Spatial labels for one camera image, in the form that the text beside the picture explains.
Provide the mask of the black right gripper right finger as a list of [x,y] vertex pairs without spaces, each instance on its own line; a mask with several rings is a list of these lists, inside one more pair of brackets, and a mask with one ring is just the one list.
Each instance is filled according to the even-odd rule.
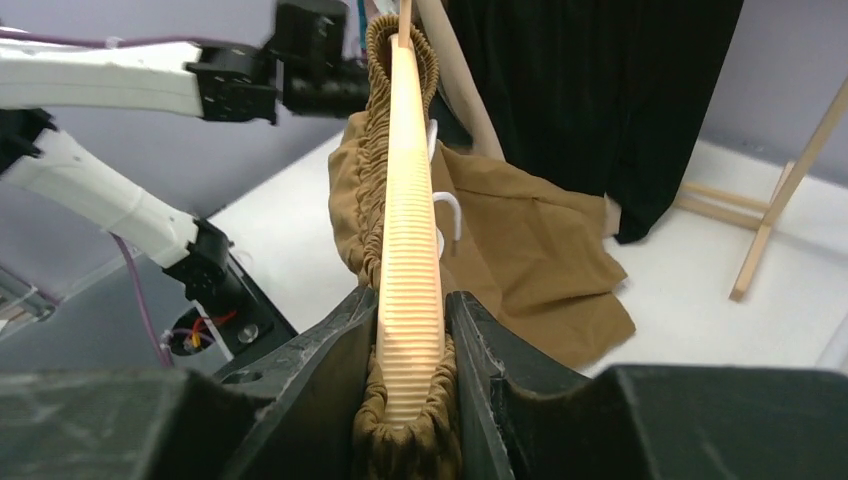
[[847,379],[620,364],[587,378],[448,296],[467,479],[843,479]]

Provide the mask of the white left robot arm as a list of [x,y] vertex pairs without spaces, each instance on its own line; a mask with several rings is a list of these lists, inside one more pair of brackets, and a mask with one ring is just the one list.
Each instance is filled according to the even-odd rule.
[[[87,39],[186,35],[262,44],[271,1],[5,1],[2,22],[37,34]],[[239,258],[298,328],[327,315],[355,286],[338,258],[327,214],[327,158],[340,120],[281,112],[276,125],[206,123],[166,113],[59,108],[59,125],[107,164],[167,203],[212,215]],[[1,190],[1,260],[64,297],[61,321],[136,317],[115,243],[40,196]]]

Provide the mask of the wooden hanger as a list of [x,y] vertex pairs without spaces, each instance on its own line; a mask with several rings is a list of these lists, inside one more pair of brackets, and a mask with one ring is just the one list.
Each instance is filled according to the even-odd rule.
[[384,421],[399,430],[426,403],[444,355],[438,245],[412,4],[399,4],[391,39],[391,103],[376,359],[387,391]]

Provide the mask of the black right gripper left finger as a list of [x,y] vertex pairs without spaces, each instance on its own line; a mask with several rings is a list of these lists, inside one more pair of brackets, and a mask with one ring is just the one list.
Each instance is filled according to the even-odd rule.
[[182,369],[1,378],[5,479],[345,479],[377,298],[216,377]]

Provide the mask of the brown shorts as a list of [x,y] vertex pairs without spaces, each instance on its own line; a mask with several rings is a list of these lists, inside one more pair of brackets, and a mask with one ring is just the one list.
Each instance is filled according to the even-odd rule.
[[[389,242],[385,209],[389,159],[390,90],[398,71],[390,53],[399,20],[385,15],[365,34],[370,94],[352,115],[329,158],[329,214],[336,247],[361,285],[387,298],[382,274]],[[499,326],[564,366],[578,366],[633,334],[614,289],[622,267],[600,239],[603,202],[563,191],[508,163],[463,155],[443,145],[420,176],[428,187],[457,196],[460,252],[436,260],[441,294],[467,291]],[[410,422],[388,422],[389,372],[371,359],[362,406],[354,419],[357,479],[457,479],[471,451],[460,443],[459,389],[471,380],[458,370],[456,336],[423,372],[426,400]]]

